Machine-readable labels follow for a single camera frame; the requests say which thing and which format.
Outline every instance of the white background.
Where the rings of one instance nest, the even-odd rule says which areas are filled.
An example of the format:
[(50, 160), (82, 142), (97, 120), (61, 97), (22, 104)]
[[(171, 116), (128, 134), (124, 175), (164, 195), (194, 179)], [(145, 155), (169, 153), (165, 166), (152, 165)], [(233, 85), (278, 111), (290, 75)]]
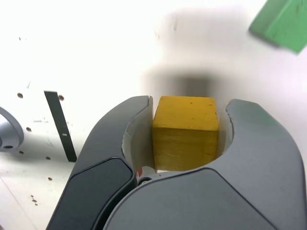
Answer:
[(161, 95), (187, 95), (214, 97), (218, 112), (232, 98), (259, 103), (307, 162), (307, 51), (297, 56), (248, 33), (264, 3), (1, 0), (0, 106), (25, 139), (0, 154), (0, 225), (45, 229), (73, 168), (43, 90), (64, 96), (77, 154), (98, 119), (125, 99), (151, 95), (156, 106)]

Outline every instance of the wooden block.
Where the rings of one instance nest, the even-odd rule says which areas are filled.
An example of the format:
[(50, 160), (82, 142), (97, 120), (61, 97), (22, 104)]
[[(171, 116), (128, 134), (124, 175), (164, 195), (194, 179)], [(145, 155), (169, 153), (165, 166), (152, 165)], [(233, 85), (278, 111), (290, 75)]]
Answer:
[(215, 159), (217, 140), (213, 98), (160, 98), (153, 120), (156, 169), (184, 171), (203, 166)]
[(268, 0), (249, 30), (296, 53), (307, 44), (307, 1)]

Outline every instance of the green wooden block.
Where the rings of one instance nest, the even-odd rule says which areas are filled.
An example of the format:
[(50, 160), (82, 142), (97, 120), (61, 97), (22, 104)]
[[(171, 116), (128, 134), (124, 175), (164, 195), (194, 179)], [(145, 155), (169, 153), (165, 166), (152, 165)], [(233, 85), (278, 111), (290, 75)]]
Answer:
[(268, 0), (249, 30), (299, 53), (307, 45), (307, 0)]

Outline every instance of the wood grain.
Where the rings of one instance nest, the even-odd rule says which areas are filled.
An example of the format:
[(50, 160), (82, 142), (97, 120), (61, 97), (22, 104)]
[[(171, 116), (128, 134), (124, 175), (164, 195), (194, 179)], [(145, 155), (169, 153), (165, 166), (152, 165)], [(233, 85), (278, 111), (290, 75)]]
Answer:
[(216, 157), (218, 120), (213, 98), (163, 96), (153, 120), (156, 169), (184, 171)]

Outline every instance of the screw hole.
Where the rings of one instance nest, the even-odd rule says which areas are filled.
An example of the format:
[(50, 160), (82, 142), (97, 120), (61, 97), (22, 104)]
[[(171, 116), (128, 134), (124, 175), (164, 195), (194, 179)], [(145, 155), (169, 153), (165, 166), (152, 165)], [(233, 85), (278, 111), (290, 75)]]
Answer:
[(17, 97), (19, 97), (19, 98), (24, 98), (23, 94), (20, 93), (20, 92), (17, 94)]
[(59, 95), (59, 100), (60, 101), (63, 101), (64, 100), (64, 97), (62, 95)]

